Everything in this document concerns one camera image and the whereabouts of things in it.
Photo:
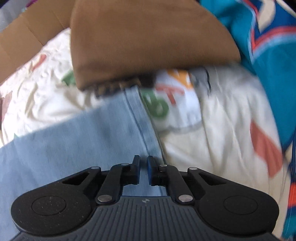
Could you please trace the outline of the cream bear print bedsheet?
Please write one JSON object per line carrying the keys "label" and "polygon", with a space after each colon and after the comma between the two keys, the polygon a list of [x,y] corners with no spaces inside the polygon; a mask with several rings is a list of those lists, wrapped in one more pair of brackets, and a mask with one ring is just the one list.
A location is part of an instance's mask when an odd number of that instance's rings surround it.
{"label": "cream bear print bedsheet", "polygon": [[126,195],[164,193],[147,184],[152,155],[268,193],[280,207],[274,235],[295,238],[289,161],[257,77],[237,64],[163,70],[152,88],[97,96],[76,87],[70,34],[60,32],[1,86],[1,240],[17,234],[10,209],[18,196],[135,155],[140,184]]}

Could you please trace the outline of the light blue denim jeans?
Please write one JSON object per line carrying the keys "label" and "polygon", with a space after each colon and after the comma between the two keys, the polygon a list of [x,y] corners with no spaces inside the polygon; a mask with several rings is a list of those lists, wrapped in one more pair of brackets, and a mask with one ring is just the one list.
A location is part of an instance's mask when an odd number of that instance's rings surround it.
{"label": "light blue denim jeans", "polygon": [[147,157],[162,160],[162,148],[138,88],[107,97],[95,109],[48,128],[18,137],[1,148],[1,240],[17,234],[11,205],[20,195],[85,170],[129,163],[140,156],[138,185],[123,189],[127,196],[163,196],[150,186]]}

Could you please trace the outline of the flattened brown cardboard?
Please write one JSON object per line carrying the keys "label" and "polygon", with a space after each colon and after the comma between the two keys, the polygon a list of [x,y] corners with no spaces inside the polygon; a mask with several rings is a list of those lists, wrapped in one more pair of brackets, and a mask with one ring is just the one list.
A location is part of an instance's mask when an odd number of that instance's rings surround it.
{"label": "flattened brown cardboard", "polygon": [[37,1],[1,32],[1,82],[70,26],[74,3],[73,0]]}

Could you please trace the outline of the colourful patterned teal garment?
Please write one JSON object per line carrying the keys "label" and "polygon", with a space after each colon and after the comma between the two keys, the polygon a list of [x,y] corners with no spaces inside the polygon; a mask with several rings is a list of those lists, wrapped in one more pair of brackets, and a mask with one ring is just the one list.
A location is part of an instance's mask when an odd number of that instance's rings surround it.
{"label": "colourful patterned teal garment", "polygon": [[198,90],[204,167],[272,196],[273,234],[295,240],[295,12],[284,1],[200,1],[241,63],[209,66]]}

